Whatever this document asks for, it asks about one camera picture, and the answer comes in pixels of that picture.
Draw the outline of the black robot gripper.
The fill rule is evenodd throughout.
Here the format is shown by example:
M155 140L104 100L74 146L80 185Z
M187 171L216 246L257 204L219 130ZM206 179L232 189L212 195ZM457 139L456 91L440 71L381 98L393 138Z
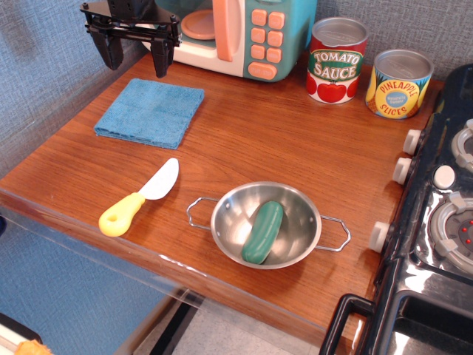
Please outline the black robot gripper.
M173 63L174 47L181 42L179 18L155 1L83 1L86 31L111 70L123 62L121 39L151 42L158 78L167 75Z

